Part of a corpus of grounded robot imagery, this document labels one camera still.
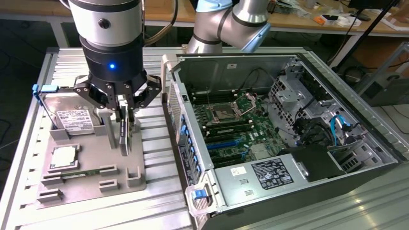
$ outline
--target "hard drive label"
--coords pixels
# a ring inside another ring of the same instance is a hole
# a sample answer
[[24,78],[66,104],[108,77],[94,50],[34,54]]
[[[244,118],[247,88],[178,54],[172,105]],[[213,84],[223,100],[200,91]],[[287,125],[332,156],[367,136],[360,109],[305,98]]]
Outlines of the hard drive label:
[[94,129],[92,120],[87,109],[58,111],[58,115],[64,129],[68,132]]
[[252,167],[265,190],[295,182],[280,158],[252,164]]

